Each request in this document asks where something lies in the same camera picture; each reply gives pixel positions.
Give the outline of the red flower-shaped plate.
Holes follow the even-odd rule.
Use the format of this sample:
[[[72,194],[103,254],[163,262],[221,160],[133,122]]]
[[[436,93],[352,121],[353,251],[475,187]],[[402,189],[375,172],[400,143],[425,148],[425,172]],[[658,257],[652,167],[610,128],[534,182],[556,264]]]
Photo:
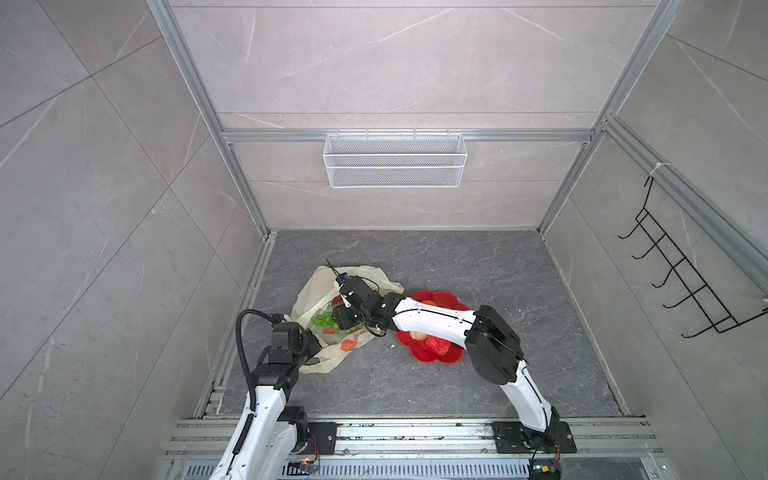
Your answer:
[[[468,311],[469,307],[460,303],[458,298],[450,292],[430,290],[420,290],[412,295],[412,298],[418,302],[425,303],[433,307],[441,307],[450,310]],[[438,361],[443,364],[458,363],[464,356],[465,349],[452,343],[450,351],[444,357],[438,357],[425,348],[424,341],[413,340],[410,332],[397,332],[397,340],[407,347],[411,355],[422,363],[432,363]]]

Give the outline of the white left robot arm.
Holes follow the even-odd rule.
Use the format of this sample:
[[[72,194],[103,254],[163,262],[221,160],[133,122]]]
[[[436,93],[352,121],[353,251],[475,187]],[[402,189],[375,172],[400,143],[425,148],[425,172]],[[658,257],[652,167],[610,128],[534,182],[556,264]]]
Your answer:
[[[238,359],[247,395],[242,414],[213,479],[275,479],[291,452],[306,444],[306,414],[296,407],[284,411],[299,380],[300,368],[321,349],[317,338],[301,325],[283,323],[271,334],[254,367],[250,367],[240,334]]]

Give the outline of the beige fake fruit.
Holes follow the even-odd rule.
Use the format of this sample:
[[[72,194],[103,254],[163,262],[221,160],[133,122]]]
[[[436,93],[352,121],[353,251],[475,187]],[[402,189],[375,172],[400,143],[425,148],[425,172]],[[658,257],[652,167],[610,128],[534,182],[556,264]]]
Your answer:
[[[416,331],[411,331],[409,335],[413,340],[416,340],[416,341],[424,341],[429,337],[429,335],[426,333],[416,332]]]

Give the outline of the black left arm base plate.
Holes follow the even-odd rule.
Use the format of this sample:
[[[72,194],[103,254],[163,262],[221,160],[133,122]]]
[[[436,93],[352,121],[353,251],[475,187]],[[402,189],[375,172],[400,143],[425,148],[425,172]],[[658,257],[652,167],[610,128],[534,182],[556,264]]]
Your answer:
[[[292,454],[332,455],[336,449],[339,424],[335,422],[309,422],[294,424],[297,439]]]

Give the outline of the red fake strawberry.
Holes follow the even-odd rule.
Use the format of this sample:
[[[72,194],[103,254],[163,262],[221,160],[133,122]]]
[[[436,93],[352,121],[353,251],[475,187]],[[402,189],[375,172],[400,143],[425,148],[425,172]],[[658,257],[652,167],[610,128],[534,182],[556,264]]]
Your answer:
[[[444,357],[451,349],[452,343],[437,337],[429,336],[425,341],[425,348],[438,357]]]

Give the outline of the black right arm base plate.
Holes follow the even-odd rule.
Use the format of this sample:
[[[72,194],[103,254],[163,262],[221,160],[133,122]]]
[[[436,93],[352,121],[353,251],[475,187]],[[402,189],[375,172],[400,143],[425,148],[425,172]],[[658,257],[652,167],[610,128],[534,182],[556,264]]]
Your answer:
[[[490,427],[499,454],[577,452],[570,426],[564,421],[556,420],[554,426],[544,433],[527,428],[520,422],[492,422]]]

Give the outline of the cream plastic bag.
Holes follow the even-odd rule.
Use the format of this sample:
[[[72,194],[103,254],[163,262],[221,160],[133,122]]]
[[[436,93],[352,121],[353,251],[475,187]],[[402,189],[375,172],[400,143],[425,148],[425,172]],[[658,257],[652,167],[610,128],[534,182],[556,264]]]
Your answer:
[[[302,288],[289,315],[290,319],[310,330],[319,340],[322,349],[315,356],[316,363],[300,368],[302,374],[327,374],[338,367],[354,350],[366,345],[374,339],[362,326],[359,330],[346,336],[322,335],[315,333],[311,327],[311,318],[324,312],[331,312],[338,300],[338,288],[335,286],[336,275],[327,266],[319,266]]]

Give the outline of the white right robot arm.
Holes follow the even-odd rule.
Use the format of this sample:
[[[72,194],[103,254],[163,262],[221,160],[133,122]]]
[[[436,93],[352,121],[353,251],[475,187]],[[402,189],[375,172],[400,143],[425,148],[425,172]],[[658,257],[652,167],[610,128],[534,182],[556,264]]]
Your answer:
[[[492,307],[451,310],[397,293],[374,293],[366,302],[352,294],[341,298],[332,313],[341,327],[423,333],[466,350],[477,374],[505,393],[531,447],[556,445],[560,416],[532,378],[519,336]]]

